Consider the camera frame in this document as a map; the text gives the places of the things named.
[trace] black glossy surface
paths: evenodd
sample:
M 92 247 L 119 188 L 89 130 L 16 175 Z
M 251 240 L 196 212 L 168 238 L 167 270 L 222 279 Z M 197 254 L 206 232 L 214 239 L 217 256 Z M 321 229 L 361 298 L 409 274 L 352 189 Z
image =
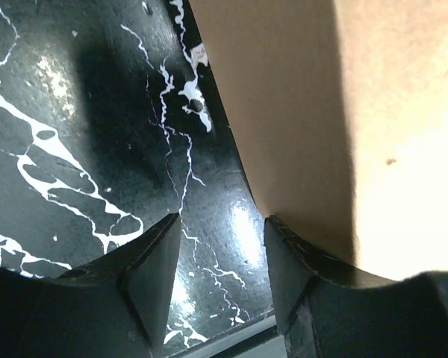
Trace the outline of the black glossy surface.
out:
M 0 0 L 0 266 L 57 277 L 181 211 L 172 355 L 272 300 L 263 220 L 211 70 L 191 66 L 189 5 L 147 8 Z

